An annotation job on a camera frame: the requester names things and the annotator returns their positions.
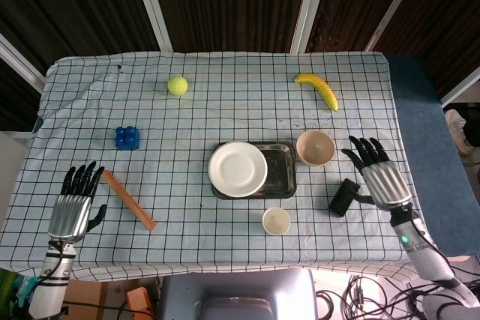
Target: table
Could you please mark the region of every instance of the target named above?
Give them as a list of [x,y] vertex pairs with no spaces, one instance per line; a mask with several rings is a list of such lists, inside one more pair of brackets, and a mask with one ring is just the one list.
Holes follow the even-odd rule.
[[[337,93],[338,112],[313,89],[293,82],[300,72],[325,77]],[[179,74],[191,85],[181,98],[166,90],[167,80]],[[345,218],[327,211],[341,179],[363,182],[339,151],[350,147],[349,134],[380,139],[415,195],[391,89],[388,62],[379,53],[150,52],[61,59],[47,74],[39,110],[43,125],[12,196],[0,262],[17,271],[41,266],[65,172],[100,160],[158,225],[148,233],[103,184],[94,207],[106,202],[109,210],[103,224],[76,246],[77,278],[304,266],[408,279],[413,273],[389,214],[358,203]],[[130,124],[142,132],[140,150],[116,151],[115,129]],[[337,153],[325,167],[297,162],[294,197],[213,197],[207,165],[216,144],[232,139],[295,144],[309,128],[334,138]],[[418,209],[415,196],[413,201]],[[263,231],[261,216],[271,206],[281,206],[292,218],[282,237]]]

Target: black object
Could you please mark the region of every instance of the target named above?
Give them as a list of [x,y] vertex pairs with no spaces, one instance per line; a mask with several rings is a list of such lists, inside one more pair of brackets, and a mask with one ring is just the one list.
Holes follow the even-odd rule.
[[[226,144],[222,142],[214,151]],[[265,156],[268,173],[264,185],[254,194],[233,198],[218,191],[213,185],[211,191],[219,199],[286,199],[297,191],[295,173],[295,152],[288,142],[249,142]]]
[[371,196],[359,195],[359,189],[360,185],[354,183],[348,178],[344,179],[333,197],[333,200],[330,202],[328,207],[330,212],[338,217],[344,217],[353,200],[364,204],[374,205],[375,203]]

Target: tennis ball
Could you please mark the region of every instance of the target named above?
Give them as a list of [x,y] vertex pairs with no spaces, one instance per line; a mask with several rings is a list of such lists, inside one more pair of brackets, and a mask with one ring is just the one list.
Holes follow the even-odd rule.
[[187,80],[183,76],[174,76],[168,81],[168,90],[173,95],[182,96],[188,89]]

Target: robotic arm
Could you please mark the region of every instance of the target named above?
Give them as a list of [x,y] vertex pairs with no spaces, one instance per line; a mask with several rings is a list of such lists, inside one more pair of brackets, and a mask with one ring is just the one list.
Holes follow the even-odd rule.
[[418,275],[444,288],[439,294],[423,300],[428,320],[480,319],[480,303],[476,296],[455,277],[448,259],[434,245],[422,219],[412,209],[412,194],[398,167],[374,138],[370,141],[349,137],[358,155],[349,149],[342,152],[363,175],[373,203],[391,214],[393,227]]
[[62,303],[77,254],[74,244],[105,217],[107,205],[103,204],[97,216],[89,220],[98,181],[104,171],[100,167],[92,176],[95,165],[96,162],[87,168],[82,165],[76,173],[72,167],[65,176],[48,229],[52,239],[28,309],[32,319],[61,319],[64,316]]

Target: small cup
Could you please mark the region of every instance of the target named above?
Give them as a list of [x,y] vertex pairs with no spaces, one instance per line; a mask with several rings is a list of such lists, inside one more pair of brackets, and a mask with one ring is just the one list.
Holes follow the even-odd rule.
[[290,228],[290,216],[282,208],[268,208],[263,213],[262,224],[270,235],[282,235]]
[[335,144],[330,136],[320,130],[309,130],[298,138],[297,153],[304,164],[321,166],[335,155]]

